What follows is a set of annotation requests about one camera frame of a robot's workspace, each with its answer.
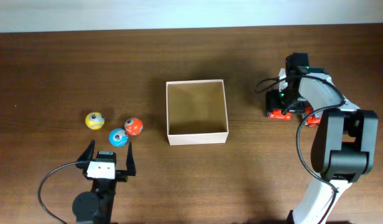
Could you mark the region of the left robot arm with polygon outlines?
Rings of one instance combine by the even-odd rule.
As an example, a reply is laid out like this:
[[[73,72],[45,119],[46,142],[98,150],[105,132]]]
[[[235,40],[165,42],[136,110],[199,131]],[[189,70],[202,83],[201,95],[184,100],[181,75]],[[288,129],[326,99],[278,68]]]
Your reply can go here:
[[[136,175],[132,144],[128,145],[125,170],[116,168],[115,152],[99,151],[94,156],[94,149],[95,141],[92,140],[77,159],[76,167],[92,181],[92,186],[91,190],[74,199],[72,211],[77,223],[110,224],[117,183],[127,182],[129,176]]]

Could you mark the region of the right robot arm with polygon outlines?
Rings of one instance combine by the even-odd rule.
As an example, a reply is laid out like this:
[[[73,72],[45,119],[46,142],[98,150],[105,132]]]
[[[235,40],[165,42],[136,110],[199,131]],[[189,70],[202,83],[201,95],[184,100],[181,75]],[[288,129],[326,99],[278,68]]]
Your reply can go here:
[[[270,119],[300,114],[297,155],[312,175],[287,223],[325,223],[340,196],[374,165],[378,116],[350,102],[330,74],[312,67],[306,53],[292,53],[265,92]]]

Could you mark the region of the red toy truck yellow ladder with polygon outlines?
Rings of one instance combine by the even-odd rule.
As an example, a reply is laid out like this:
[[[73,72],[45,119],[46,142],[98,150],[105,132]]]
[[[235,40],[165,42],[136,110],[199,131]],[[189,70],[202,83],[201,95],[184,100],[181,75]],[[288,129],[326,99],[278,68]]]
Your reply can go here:
[[[311,106],[307,106],[305,108],[305,112],[302,114],[302,117],[305,118],[306,116],[311,114],[312,111],[313,111],[313,108]],[[307,120],[304,122],[304,125],[308,127],[315,127],[320,124],[320,120],[321,120],[320,117],[314,114],[314,115],[311,115],[309,118],[307,118]]]

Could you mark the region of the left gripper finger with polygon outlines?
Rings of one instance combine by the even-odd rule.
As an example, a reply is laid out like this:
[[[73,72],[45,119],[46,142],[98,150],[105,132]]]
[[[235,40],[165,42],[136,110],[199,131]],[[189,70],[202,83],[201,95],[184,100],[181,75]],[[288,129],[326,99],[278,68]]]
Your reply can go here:
[[[129,142],[127,149],[126,167],[128,176],[136,176],[136,165],[132,153],[132,142]]]
[[[89,143],[88,147],[84,150],[84,152],[76,160],[77,161],[76,167],[78,169],[88,168],[89,163],[93,160],[94,149],[95,149],[95,140],[93,139]]]

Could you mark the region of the red toy fire truck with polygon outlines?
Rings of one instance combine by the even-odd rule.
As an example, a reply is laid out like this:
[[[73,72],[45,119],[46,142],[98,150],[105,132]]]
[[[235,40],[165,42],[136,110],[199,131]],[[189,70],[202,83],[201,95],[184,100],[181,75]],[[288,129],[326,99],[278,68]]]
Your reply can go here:
[[[267,116],[270,119],[278,119],[278,120],[290,120],[291,113],[282,114],[281,110],[272,110],[267,113]]]

